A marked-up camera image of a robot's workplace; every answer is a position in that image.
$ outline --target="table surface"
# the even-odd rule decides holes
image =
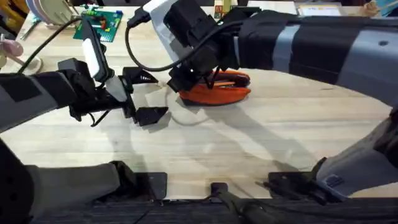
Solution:
[[[105,10],[124,13],[114,42],[105,43],[109,66],[121,74],[123,67],[134,66],[124,30],[135,8]],[[29,14],[22,29],[31,19]],[[39,53],[43,71],[56,70],[57,62],[70,57],[84,60],[81,40],[72,39],[74,32],[63,31]],[[41,24],[25,41],[18,41],[30,55],[52,33]],[[171,62],[150,22],[133,29],[130,40],[142,63],[159,67]],[[16,70],[9,62],[2,72]],[[89,116],[79,123],[63,108],[0,137],[25,164],[68,167],[123,160],[136,172],[166,172],[167,198],[203,198],[212,182],[229,183],[240,197],[266,198],[269,192],[256,183],[266,180],[269,172],[310,170],[322,157],[361,139],[390,111],[377,100],[336,86],[274,71],[243,71],[251,76],[252,92],[233,105],[186,108],[169,88],[141,85],[134,93],[137,106],[170,108],[159,124],[141,128],[117,110],[91,128]],[[154,75],[164,82],[169,79],[167,72]],[[392,197],[396,189],[393,184],[354,196]]]

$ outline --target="black bracket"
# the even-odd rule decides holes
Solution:
[[[316,174],[326,158],[321,159],[311,172],[270,172],[264,187],[270,190],[272,198],[289,200],[312,199],[320,205],[341,202],[331,192],[316,183]]]

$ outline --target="orange object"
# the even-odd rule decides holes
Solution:
[[[225,71],[216,76],[212,89],[209,89],[204,83],[199,83],[191,91],[180,91],[179,93],[186,105],[226,105],[243,100],[251,92],[247,88],[249,84],[250,77],[245,73]]]

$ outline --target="plate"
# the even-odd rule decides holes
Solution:
[[[41,21],[49,23],[43,15],[41,15],[38,10],[35,8],[33,0],[26,0],[27,7],[33,12],[33,14],[38,17]]]
[[[54,24],[65,24],[71,16],[72,10],[63,0],[34,0]]]

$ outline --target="black cable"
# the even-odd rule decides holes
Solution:
[[[211,31],[208,35],[206,35],[206,37],[203,38],[203,39],[200,41],[200,43],[199,43],[194,49],[192,49],[191,51],[189,51],[189,53],[185,54],[183,57],[181,57],[181,58],[178,59],[177,61],[175,61],[175,62],[173,62],[173,63],[171,63],[171,64],[169,64],[169,65],[160,67],[160,68],[149,68],[149,67],[147,67],[147,66],[141,64],[141,63],[137,60],[137,58],[134,56],[134,54],[133,54],[132,51],[131,51],[130,43],[129,43],[129,32],[130,32],[130,29],[132,29],[132,27],[127,27],[127,28],[126,28],[126,33],[125,33],[125,35],[124,35],[124,41],[125,41],[125,43],[126,43],[127,52],[129,53],[129,55],[130,55],[130,57],[131,57],[131,60],[132,60],[138,67],[140,67],[140,68],[142,68],[143,70],[146,70],[146,71],[148,71],[148,72],[162,72],[162,71],[166,71],[166,70],[168,70],[168,69],[171,69],[171,68],[173,68],[174,66],[179,65],[179,64],[181,64],[183,61],[185,61],[185,60],[189,59],[190,57],[192,57],[192,56],[193,56],[201,47],[203,47],[215,34],[221,32],[221,31],[223,31],[223,30],[225,30],[225,29],[227,29],[227,28],[230,28],[230,27],[232,27],[232,26],[240,26],[240,25],[242,25],[242,24],[243,24],[243,21],[236,21],[236,22],[229,22],[229,23],[227,23],[227,24],[223,24],[223,25],[219,26],[217,29]]]
[[[94,116],[93,116],[91,113],[88,113],[88,114],[91,116],[92,120],[93,120],[93,124],[90,125],[90,126],[91,126],[92,128],[94,128],[95,126],[97,126],[97,125],[106,117],[106,115],[108,115],[109,112],[111,112],[111,111],[110,111],[110,110],[105,111],[105,113],[103,113],[103,114],[99,117],[99,119],[98,119],[97,121],[95,121]]]
[[[47,45],[51,40],[53,40],[61,31],[63,31],[65,28],[67,28],[70,24],[80,21],[81,18],[75,18],[70,21],[68,21],[66,24],[62,25],[60,28],[57,29],[45,42],[40,45],[33,53],[32,55],[26,60],[25,64],[18,70],[18,73],[24,72],[25,68],[28,67],[28,65],[31,63],[34,57]]]
[[[213,89],[214,83],[216,82],[216,77],[219,74],[219,72],[220,72],[220,66],[217,66],[216,71],[214,72],[214,75],[213,75],[213,79],[211,81],[211,88],[210,89]]]

